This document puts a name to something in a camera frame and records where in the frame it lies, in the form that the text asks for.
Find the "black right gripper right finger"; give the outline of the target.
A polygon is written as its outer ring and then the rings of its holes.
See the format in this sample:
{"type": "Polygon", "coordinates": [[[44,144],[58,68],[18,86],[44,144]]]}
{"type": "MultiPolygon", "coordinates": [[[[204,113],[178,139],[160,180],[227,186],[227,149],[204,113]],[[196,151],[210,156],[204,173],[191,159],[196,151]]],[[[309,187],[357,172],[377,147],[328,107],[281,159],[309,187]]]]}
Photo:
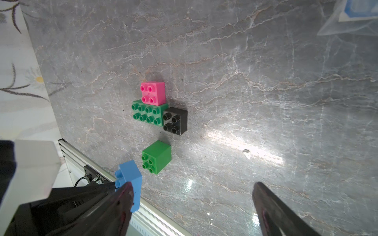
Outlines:
{"type": "Polygon", "coordinates": [[[254,184],[252,198],[264,236],[319,235],[262,182],[254,184]]]}

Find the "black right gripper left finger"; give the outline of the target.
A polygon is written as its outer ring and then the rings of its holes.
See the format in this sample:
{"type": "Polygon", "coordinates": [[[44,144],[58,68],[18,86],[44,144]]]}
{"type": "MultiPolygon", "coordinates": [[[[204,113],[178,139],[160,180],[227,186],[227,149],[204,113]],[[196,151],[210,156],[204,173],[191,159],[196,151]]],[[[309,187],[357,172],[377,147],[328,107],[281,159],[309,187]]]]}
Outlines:
{"type": "Polygon", "coordinates": [[[134,191],[127,182],[118,190],[111,187],[85,217],[50,232],[50,236],[125,236],[132,217],[134,191]]]}

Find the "blue lego brick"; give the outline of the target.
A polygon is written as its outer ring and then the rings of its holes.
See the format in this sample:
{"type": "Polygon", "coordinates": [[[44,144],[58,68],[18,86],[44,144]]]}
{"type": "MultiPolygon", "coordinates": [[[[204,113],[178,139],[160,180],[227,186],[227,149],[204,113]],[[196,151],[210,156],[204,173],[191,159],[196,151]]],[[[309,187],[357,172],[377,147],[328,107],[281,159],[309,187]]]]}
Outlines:
{"type": "Polygon", "coordinates": [[[131,212],[134,213],[140,208],[141,187],[142,187],[142,174],[139,171],[134,160],[122,163],[119,169],[115,172],[115,187],[120,188],[127,182],[132,183],[134,198],[131,212]]]}

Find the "dark green long lego brick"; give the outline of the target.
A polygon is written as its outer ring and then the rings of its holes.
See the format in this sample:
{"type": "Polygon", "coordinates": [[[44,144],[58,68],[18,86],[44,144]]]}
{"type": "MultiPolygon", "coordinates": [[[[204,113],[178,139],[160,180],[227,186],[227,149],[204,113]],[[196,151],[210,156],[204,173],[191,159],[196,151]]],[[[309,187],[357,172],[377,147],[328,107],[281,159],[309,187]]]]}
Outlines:
{"type": "Polygon", "coordinates": [[[132,102],[133,119],[162,127],[164,125],[163,112],[168,108],[167,103],[155,106],[145,104],[141,99],[136,100],[132,102]]]}

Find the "black lego brick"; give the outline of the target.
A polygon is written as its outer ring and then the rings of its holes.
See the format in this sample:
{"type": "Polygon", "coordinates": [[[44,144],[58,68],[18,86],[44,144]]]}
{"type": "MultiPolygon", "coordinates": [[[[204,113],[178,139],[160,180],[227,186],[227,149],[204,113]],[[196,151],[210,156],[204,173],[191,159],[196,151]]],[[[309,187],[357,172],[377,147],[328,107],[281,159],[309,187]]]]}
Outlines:
{"type": "Polygon", "coordinates": [[[188,130],[188,111],[169,107],[163,111],[163,129],[175,135],[181,136],[188,130]]]}

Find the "pink lego brick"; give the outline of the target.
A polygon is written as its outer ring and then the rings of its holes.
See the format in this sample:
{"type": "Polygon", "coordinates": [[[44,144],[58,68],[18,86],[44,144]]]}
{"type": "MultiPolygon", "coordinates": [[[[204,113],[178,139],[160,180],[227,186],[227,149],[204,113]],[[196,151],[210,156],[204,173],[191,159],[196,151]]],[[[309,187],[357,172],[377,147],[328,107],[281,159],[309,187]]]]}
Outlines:
{"type": "Polygon", "coordinates": [[[141,101],[144,104],[160,106],[166,103],[164,82],[143,82],[140,85],[141,101]]]}

